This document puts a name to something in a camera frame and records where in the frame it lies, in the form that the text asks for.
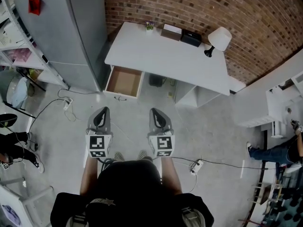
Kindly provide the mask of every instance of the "drawer handle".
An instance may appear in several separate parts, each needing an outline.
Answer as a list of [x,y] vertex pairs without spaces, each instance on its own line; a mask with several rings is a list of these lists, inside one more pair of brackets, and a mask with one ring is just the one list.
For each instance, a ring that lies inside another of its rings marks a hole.
[[114,99],[119,100],[119,102],[120,102],[120,101],[126,101],[126,100],[127,100],[127,99],[122,100],[122,99],[120,99],[120,97],[119,97],[119,98],[114,97]]

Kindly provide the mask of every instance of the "brick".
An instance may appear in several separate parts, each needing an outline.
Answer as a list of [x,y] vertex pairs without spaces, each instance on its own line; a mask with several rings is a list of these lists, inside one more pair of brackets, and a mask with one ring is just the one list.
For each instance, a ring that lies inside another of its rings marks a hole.
[[196,31],[208,42],[223,26],[232,33],[228,73],[250,83],[303,46],[302,0],[105,0],[108,32],[123,21],[153,20]]

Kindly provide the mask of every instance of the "white lampshade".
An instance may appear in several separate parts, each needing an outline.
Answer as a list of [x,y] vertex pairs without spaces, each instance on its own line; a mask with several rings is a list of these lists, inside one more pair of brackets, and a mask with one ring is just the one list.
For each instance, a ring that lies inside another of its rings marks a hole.
[[208,35],[210,44],[219,51],[225,51],[231,39],[231,33],[223,27],[216,29]]

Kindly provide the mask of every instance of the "gray floor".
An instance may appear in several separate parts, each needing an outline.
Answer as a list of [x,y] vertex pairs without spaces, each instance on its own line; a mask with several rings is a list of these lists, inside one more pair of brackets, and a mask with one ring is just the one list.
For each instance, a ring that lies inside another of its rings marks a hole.
[[[248,159],[245,144],[262,145],[258,129],[235,126],[232,121],[233,96],[219,96],[198,109],[176,108],[168,92],[174,93],[168,80],[162,88],[150,87],[144,81],[137,104],[118,102],[100,95],[79,95],[61,91],[61,96],[71,97],[73,112],[81,119],[70,122],[64,116],[63,103],[52,103],[37,119],[32,132],[39,142],[38,154],[45,166],[45,173],[29,163],[12,165],[7,171],[1,170],[5,178],[24,175],[27,193],[39,191],[51,185],[53,195],[43,197],[36,203],[44,223],[49,220],[52,204],[57,193],[79,193],[83,173],[86,120],[97,109],[108,106],[111,113],[114,134],[111,154],[120,151],[126,160],[135,159],[141,149],[151,153],[146,135],[149,130],[149,110],[156,107],[172,120],[176,135],[174,156],[189,159],[203,159],[242,166],[259,167],[260,162]],[[38,90],[29,99],[28,108],[37,115],[51,100],[57,98],[58,86],[48,85],[46,93]],[[67,113],[70,120],[74,117]],[[195,185],[195,177],[184,164],[189,162],[174,159],[183,192]],[[201,196],[212,212],[214,227],[241,226],[238,219],[245,218],[249,199],[253,196],[252,185],[258,182],[259,170],[241,169],[205,162],[198,173],[197,186],[193,194]]]

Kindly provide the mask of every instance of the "star logo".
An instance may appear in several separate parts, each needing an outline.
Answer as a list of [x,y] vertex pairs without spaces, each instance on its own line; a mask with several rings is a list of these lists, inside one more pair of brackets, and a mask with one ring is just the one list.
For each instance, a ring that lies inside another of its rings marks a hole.
[[90,203],[103,203],[103,204],[107,204],[108,206],[109,205],[115,205],[114,204],[114,200],[109,200],[109,199],[94,199],[92,202]]

